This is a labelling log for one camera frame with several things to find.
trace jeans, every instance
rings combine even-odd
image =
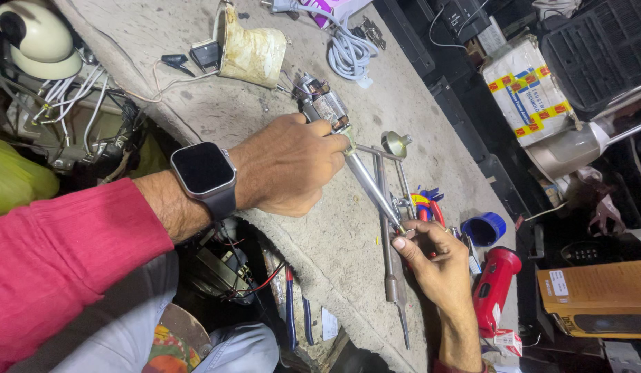
[[[8,372],[140,372],[150,355],[154,327],[177,284],[177,254],[154,258]],[[274,333],[262,323],[223,328],[209,336],[213,348],[194,373],[272,372],[279,360]]]

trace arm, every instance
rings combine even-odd
[[[438,360],[441,364],[436,362],[436,371],[481,372],[477,317],[470,296],[468,249],[436,222],[410,220],[403,225],[417,235],[412,240],[397,237],[392,245],[410,263],[422,291],[438,306],[440,313],[442,337]],[[424,244],[435,245],[438,256],[426,259],[418,246]]]
[[[229,154],[237,207],[299,216],[343,166],[330,124],[280,117]],[[294,186],[289,180],[298,180]],[[0,217],[0,371],[47,338],[136,267],[211,222],[170,171],[33,202]]]

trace blue cup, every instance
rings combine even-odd
[[[485,248],[493,245],[507,232],[507,224],[498,214],[484,212],[461,223],[461,232],[472,239],[474,246]]]

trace watch face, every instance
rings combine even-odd
[[[235,177],[221,149],[213,143],[200,143],[173,153],[171,161],[187,189],[203,194],[227,184]]]

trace smartwatch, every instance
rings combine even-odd
[[[235,212],[235,175],[228,151],[203,142],[176,150],[170,156],[184,192],[207,205],[218,222]]]

